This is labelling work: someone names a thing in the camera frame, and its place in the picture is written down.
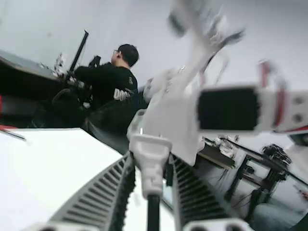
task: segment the man's ear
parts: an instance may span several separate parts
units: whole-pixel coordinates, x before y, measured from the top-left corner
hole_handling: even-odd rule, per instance
[[[122,53],[119,51],[116,55],[117,58],[122,58]]]

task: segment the black t-shirt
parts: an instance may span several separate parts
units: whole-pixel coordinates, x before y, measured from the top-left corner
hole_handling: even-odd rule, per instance
[[[111,63],[98,67],[80,66],[75,70],[75,76],[92,85],[94,108],[112,100],[123,101],[138,89],[137,80],[129,69]]]

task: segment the black pole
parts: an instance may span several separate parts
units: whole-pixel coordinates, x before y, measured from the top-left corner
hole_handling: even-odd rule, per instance
[[[73,62],[72,62],[72,65],[71,65],[71,67],[69,68],[70,71],[73,71],[73,70],[75,69],[76,63],[77,63],[77,61],[78,61],[78,59],[79,59],[79,56],[80,56],[80,54],[81,54],[81,52],[82,52],[83,47],[84,47],[85,44],[86,44],[86,41],[87,41],[88,36],[89,36],[89,33],[85,30],[85,35],[83,36],[83,39],[82,39],[81,44],[80,44],[80,46],[79,46],[79,48],[78,48],[78,51],[77,51],[77,53],[76,53],[76,55],[75,55],[75,58],[74,58],[74,60],[73,60]]]
[[[159,231],[159,195],[148,195],[148,229],[147,231]]]

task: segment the gray gear rack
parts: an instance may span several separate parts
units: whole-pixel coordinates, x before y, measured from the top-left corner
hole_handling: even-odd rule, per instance
[[[51,218],[98,227],[101,231],[121,231],[126,205],[135,188],[135,165],[124,155],[75,193]]]
[[[191,221],[236,217],[236,213],[197,176],[193,167],[176,156],[173,165],[173,206],[177,230]]]
[[[177,230],[193,220],[232,217],[194,169],[170,155],[166,178],[172,175],[173,212]],[[98,227],[100,231],[121,231],[130,193],[135,187],[133,154],[126,154],[75,193],[51,218]]]

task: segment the short black hair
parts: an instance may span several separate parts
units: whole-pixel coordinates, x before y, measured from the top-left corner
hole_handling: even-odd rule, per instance
[[[137,51],[137,48],[130,44],[123,44],[119,46],[117,49],[122,53],[123,60],[130,66],[134,66],[134,64],[139,59],[139,53]]]

